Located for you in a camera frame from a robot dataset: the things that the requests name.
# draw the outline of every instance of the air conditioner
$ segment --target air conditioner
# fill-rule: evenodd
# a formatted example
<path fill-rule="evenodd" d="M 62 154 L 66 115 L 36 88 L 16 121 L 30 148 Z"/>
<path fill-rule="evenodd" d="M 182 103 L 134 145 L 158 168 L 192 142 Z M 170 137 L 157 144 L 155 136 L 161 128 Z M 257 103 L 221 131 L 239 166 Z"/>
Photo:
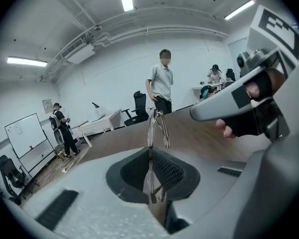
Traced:
<path fill-rule="evenodd" d="M 91 44 L 87 44 L 83 48 L 79 48 L 79 50 L 75 49 L 75 52 L 67 57 L 67 61 L 74 64 L 80 64 L 83 60 L 86 60 L 88 57 L 95 54 L 93 49 L 94 47 Z"/>
<path fill-rule="evenodd" d="M 69 46 L 65 51 L 61 53 L 61 57 L 67 58 L 71 56 L 73 53 L 75 53 L 76 51 L 78 51 L 79 49 L 83 48 L 84 46 L 86 46 L 84 40 L 82 38 L 78 39 L 76 42 L 74 42 L 71 46 Z"/>

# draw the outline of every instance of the man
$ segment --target man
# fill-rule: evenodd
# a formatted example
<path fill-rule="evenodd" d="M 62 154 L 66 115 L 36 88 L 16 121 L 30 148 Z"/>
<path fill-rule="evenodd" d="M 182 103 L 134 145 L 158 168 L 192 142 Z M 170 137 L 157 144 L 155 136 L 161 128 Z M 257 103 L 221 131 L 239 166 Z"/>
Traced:
<path fill-rule="evenodd" d="M 220 83 L 221 81 L 225 84 L 227 81 L 223 77 L 222 72 L 219 70 L 218 65 L 213 65 L 210 69 L 210 73 L 207 75 L 208 77 L 208 83 Z"/>
<path fill-rule="evenodd" d="M 68 122 L 70 122 L 70 119 L 65 119 L 62 112 L 60 112 L 60 108 L 62 106 L 59 103 L 55 103 L 53 105 L 53 115 L 54 117 L 60 122 L 60 126 L 58 129 L 60 129 L 63 141 L 64 141 L 64 151 L 66 157 L 70 156 L 70 148 L 72 149 L 74 155 L 78 154 L 80 150 L 78 150 L 75 146 L 75 142 L 73 140 L 72 134 L 70 132 L 70 126 L 67 125 Z"/>
<path fill-rule="evenodd" d="M 201 88 L 200 90 L 200 98 L 205 100 L 211 96 L 213 96 L 214 94 L 216 94 L 218 91 L 215 90 L 214 88 L 212 88 L 211 86 L 207 85 Z"/>
<path fill-rule="evenodd" d="M 146 89 L 156 109 L 169 114 L 171 113 L 170 86 L 173 85 L 173 72 L 168 67 L 171 59 L 170 51 L 162 50 L 159 59 L 160 64 L 152 67 L 151 74 L 146 79 Z"/>

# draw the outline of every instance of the finger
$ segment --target finger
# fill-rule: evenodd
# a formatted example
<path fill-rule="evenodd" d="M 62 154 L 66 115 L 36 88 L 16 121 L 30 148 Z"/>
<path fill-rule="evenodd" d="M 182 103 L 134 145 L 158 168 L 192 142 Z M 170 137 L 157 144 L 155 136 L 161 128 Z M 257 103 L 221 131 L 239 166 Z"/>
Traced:
<path fill-rule="evenodd" d="M 225 130 L 224 130 L 224 137 L 225 137 L 225 138 L 232 138 L 232 137 L 231 137 L 232 134 L 233 134 L 232 129 L 231 129 L 229 126 L 226 126 L 226 127 L 225 127 Z"/>
<path fill-rule="evenodd" d="M 269 78 L 271 80 L 273 93 L 275 93 L 285 82 L 285 76 L 277 69 L 269 69 L 266 72 L 269 75 Z"/>
<path fill-rule="evenodd" d="M 255 82 L 248 83 L 246 85 L 246 90 L 252 98 L 257 98 L 260 94 L 259 87 Z"/>
<path fill-rule="evenodd" d="M 216 121 L 216 127 L 217 127 L 218 129 L 222 129 L 222 130 L 224 130 L 225 127 L 226 127 L 226 123 L 225 123 L 225 121 L 223 121 L 222 119 L 218 119 L 218 120 Z"/>

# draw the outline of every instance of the door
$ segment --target door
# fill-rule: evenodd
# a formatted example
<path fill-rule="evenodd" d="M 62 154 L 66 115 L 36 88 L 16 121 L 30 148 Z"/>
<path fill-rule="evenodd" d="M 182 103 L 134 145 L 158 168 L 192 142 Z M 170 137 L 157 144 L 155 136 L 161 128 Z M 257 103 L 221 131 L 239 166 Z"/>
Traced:
<path fill-rule="evenodd" d="M 235 73 L 236 80 L 240 79 L 240 68 L 237 64 L 237 57 L 240 52 L 246 51 L 247 41 L 248 37 L 245 37 L 244 39 L 240 39 L 238 41 L 228 44 L 230 54 L 234 63 L 233 71 Z"/>

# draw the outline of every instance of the black pants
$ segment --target black pants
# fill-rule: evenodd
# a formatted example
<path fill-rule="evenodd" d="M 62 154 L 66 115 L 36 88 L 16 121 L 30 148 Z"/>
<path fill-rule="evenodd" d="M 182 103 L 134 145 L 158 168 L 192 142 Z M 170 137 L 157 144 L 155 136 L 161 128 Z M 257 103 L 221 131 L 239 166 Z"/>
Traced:
<path fill-rule="evenodd" d="M 155 107 L 157 111 L 163 111 L 163 114 L 171 113 L 171 102 L 166 101 L 164 98 L 156 97 Z"/>
<path fill-rule="evenodd" d="M 61 132 L 62 132 L 63 141 L 64 141 L 65 154 L 70 155 L 70 148 L 73 151 L 73 153 L 78 152 L 70 130 L 63 129 L 63 130 L 61 130 Z"/>

